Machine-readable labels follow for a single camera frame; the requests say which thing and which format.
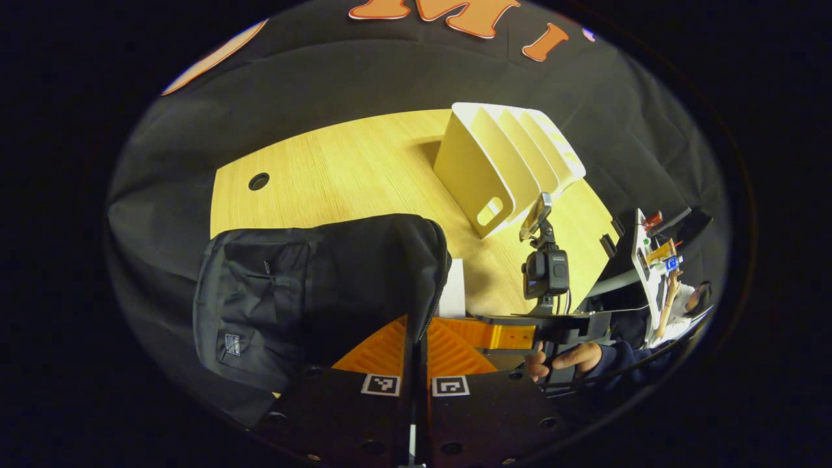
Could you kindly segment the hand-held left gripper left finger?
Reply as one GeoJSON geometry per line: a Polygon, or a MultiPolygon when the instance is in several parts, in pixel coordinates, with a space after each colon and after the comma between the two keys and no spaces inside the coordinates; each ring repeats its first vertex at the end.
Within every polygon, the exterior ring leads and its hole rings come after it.
{"type": "Polygon", "coordinates": [[[315,467],[410,464],[413,340],[401,316],[332,367],[309,365],[253,434],[315,467]]]}

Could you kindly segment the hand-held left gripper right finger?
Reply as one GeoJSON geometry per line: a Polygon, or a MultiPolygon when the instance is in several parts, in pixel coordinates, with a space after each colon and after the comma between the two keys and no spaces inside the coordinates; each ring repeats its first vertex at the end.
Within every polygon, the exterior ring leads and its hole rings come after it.
{"type": "Polygon", "coordinates": [[[419,464],[517,467],[573,432],[525,370],[496,369],[451,320],[434,319],[421,350],[419,464]]]}

